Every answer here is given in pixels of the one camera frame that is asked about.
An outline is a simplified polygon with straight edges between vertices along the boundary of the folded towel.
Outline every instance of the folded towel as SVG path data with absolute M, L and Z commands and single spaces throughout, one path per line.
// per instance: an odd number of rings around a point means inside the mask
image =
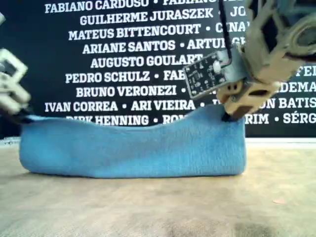
M 223 122 L 208 105 L 169 124 L 100 126 L 30 116 L 22 125 L 20 162 L 33 173 L 92 178 L 159 178 L 243 173 L 244 119 Z

